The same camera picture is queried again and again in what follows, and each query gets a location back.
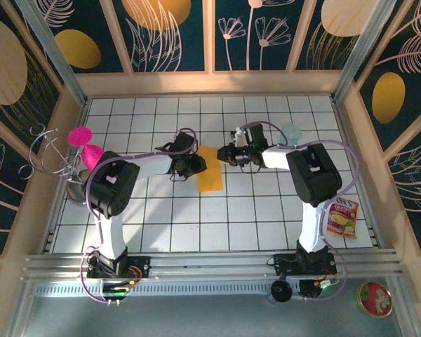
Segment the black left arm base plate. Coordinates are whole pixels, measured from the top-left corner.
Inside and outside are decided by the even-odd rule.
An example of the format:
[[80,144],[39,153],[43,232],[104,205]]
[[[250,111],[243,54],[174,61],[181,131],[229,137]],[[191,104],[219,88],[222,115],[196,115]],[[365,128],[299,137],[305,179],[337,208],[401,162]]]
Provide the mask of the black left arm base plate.
[[87,258],[86,276],[89,279],[148,278],[150,262],[148,256],[124,256],[116,260],[92,256]]

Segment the round red tin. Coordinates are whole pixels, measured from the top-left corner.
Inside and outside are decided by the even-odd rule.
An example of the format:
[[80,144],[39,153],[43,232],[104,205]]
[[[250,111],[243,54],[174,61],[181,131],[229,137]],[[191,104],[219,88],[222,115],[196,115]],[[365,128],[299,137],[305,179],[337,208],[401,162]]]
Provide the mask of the round red tin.
[[362,283],[356,291],[356,301],[365,315],[375,319],[384,319],[393,310],[391,293],[379,282]]

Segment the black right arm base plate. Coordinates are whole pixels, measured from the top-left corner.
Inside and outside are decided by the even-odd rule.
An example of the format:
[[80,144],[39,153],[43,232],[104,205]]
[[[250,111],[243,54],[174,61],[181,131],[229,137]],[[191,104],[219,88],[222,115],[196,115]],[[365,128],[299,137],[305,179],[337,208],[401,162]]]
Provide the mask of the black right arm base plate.
[[328,257],[321,262],[317,262],[305,269],[303,269],[295,260],[294,253],[275,254],[273,255],[273,267],[278,276],[317,277],[329,274],[336,275],[338,273],[335,258],[332,253],[329,253]]

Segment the aluminium frame post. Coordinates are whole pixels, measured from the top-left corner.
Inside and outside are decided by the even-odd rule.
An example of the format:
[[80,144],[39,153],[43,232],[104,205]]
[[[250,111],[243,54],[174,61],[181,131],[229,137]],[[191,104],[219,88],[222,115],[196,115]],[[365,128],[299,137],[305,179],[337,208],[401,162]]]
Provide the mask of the aluminium frame post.
[[369,51],[379,37],[386,21],[389,19],[396,0],[379,0],[374,7],[363,32],[357,39],[352,52],[342,69],[340,78],[331,93],[332,101],[336,105],[340,103],[347,93],[350,84],[354,80],[362,62],[366,59]]
[[51,30],[61,28],[72,16],[73,0],[14,0],[14,2],[74,99],[84,107],[86,97]]

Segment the orange paper sheet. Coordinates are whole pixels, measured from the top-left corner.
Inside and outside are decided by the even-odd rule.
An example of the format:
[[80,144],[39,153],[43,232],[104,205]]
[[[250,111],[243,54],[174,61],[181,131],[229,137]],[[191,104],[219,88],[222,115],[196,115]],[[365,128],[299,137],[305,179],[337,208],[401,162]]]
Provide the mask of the orange paper sheet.
[[216,147],[201,146],[197,154],[204,158],[207,169],[198,174],[198,190],[200,192],[223,191],[222,167],[217,159]]

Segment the translucent teal plastic cup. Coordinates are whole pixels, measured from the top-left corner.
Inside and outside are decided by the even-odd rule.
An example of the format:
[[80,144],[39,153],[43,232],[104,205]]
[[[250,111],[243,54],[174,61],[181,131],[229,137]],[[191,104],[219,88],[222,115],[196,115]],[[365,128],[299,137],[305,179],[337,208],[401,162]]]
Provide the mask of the translucent teal plastic cup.
[[279,143],[287,146],[297,145],[302,135],[302,129],[296,124],[284,124],[281,127]]

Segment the black round knob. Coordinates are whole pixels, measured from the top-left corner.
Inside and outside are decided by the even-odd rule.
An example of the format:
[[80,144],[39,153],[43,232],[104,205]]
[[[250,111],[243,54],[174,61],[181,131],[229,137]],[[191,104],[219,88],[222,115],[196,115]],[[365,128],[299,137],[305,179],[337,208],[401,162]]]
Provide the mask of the black round knob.
[[269,290],[269,299],[273,303],[286,303],[293,295],[291,285],[285,280],[276,280],[272,283]]

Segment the long aluminium mounting rail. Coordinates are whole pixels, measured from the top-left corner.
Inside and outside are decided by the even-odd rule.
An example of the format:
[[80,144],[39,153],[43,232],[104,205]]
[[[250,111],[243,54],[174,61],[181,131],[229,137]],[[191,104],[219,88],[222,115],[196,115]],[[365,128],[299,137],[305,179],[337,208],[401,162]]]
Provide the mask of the long aluminium mounting rail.
[[[403,274],[393,249],[340,249],[337,277],[391,277]],[[273,251],[151,253],[150,281],[275,279]],[[81,254],[46,254],[25,258],[20,279],[76,281]]]

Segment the pink plastic goblet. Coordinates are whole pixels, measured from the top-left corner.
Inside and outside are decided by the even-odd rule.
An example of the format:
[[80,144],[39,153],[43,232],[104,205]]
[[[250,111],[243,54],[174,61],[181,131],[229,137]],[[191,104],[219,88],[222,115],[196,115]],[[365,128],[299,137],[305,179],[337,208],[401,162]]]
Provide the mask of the pink plastic goblet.
[[91,144],[93,132],[87,127],[78,127],[71,130],[67,142],[74,147],[81,148],[81,160],[89,171],[92,171],[105,153],[98,145]]

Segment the colourful fruit candy bag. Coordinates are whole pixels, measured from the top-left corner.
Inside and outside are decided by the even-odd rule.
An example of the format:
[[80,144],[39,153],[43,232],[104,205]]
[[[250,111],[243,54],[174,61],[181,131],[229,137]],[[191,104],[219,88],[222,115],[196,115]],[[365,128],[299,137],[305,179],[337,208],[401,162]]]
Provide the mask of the colourful fruit candy bag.
[[327,231],[343,237],[356,239],[356,219],[359,204],[342,197],[331,205],[328,214]]

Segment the aluminium side rail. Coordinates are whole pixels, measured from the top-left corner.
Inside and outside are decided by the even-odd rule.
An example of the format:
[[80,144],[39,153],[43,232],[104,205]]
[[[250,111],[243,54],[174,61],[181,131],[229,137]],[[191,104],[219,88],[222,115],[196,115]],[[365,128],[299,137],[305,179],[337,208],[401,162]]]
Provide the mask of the aluminium side rail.
[[386,240],[382,234],[382,231],[379,226],[379,222],[377,216],[375,215],[375,211],[373,209],[372,201],[370,200],[367,180],[366,180],[366,163],[363,160],[361,148],[359,146],[359,142],[356,139],[356,135],[354,129],[352,127],[352,123],[349,120],[348,114],[346,109],[342,106],[341,103],[337,103],[334,100],[331,100],[331,104],[333,106],[333,111],[335,114],[335,118],[337,120],[341,138],[346,142],[348,146],[350,146],[356,153],[360,169],[359,169],[359,178],[356,182],[356,190],[359,195],[359,199],[361,202],[363,214],[365,216],[365,221],[367,227],[373,231],[376,246],[379,249],[388,248]]
[[43,135],[39,164],[55,183],[44,253],[82,252],[90,216],[81,201],[81,151],[68,143],[67,136],[73,128],[83,125],[86,113],[86,106],[61,98]]

